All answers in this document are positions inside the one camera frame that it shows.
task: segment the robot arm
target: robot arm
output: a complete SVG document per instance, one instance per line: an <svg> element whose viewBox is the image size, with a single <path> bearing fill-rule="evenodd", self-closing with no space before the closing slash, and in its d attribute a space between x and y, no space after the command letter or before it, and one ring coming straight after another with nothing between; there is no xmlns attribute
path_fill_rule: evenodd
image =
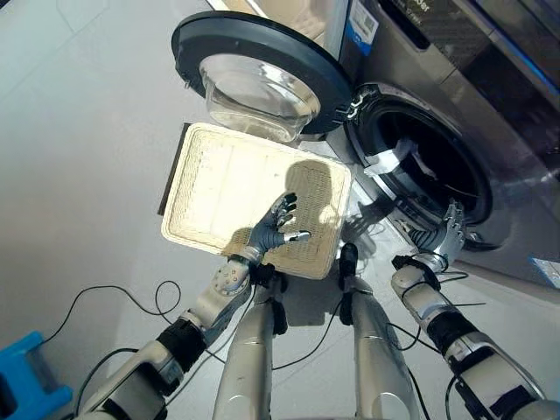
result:
<svg viewBox="0 0 560 420"><path fill-rule="evenodd" d="M450 204L440 229L411 237L424 250L393 261L393 290L449 365L472 417L558 419L560 404L546 401L531 375L439 292L435 274L455 260L465 241L460 203Z"/></svg>
<svg viewBox="0 0 560 420"><path fill-rule="evenodd" d="M249 272L266 252L286 242L308 239L299 231L282 234L296 208L296 194L280 197L255 225L248 245L232 255L197 297L157 339L150 341L121 366L86 402L79 419L161 420L169 396L202 353L228 327L235 311L250 295Z"/></svg>

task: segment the sticker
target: sticker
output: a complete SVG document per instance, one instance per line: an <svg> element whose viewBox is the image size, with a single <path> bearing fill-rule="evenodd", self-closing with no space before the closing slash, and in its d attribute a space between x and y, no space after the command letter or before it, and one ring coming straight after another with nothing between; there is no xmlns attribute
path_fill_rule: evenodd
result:
<svg viewBox="0 0 560 420"><path fill-rule="evenodd" d="M371 52L371 44L378 27L379 22L368 9L359 0L354 0L346 25L346 35L358 45L364 55Z"/></svg>
<svg viewBox="0 0 560 420"><path fill-rule="evenodd" d="M541 271L549 282L560 289L560 262L547 260L539 260L538 258L529 258L529 260Z"/></svg>

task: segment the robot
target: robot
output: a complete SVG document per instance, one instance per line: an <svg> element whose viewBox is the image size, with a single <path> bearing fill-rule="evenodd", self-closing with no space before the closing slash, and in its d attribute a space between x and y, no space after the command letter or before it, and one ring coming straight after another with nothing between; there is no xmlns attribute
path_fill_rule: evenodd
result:
<svg viewBox="0 0 560 420"><path fill-rule="evenodd" d="M310 232L282 234L297 197L280 197L198 296L155 340L129 358L85 403L80 420L163 420L165 398L226 329L234 312L256 288L227 354L213 420L268 420L272 339L287 328L285 284L260 265L270 249L302 241ZM463 207L452 201L433 232L414 231L421 249L396 256L391 285L430 337L456 379L456 389L475 419L557 420L560 403L547 400L531 375L443 296L436 274L445 271L465 242ZM359 419L420 418L410 374L389 319L372 289L355 275L357 248L346 244L339 260L343 290L340 320L354 329L356 415Z"/></svg>

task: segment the silver robot leg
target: silver robot leg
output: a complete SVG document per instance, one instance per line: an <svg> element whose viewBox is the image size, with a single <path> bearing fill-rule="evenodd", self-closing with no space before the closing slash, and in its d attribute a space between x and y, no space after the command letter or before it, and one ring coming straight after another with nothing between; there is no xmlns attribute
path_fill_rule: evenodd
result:
<svg viewBox="0 0 560 420"><path fill-rule="evenodd" d="M418 420L409 371L395 346L398 338L370 291L353 293L352 318L357 417Z"/></svg>
<svg viewBox="0 0 560 420"><path fill-rule="evenodd" d="M255 305L237 327L221 376L213 420L270 419L274 312L266 295L257 292Z"/></svg>

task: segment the robot finger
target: robot finger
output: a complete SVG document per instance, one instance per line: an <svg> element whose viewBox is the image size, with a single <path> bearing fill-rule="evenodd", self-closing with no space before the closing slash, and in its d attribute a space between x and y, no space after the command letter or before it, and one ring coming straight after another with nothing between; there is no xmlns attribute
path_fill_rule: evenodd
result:
<svg viewBox="0 0 560 420"><path fill-rule="evenodd" d="M283 234L284 243L295 242L295 241L308 241L312 237L312 233L307 230L300 230L299 232L293 232L290 234Z"/></svg>

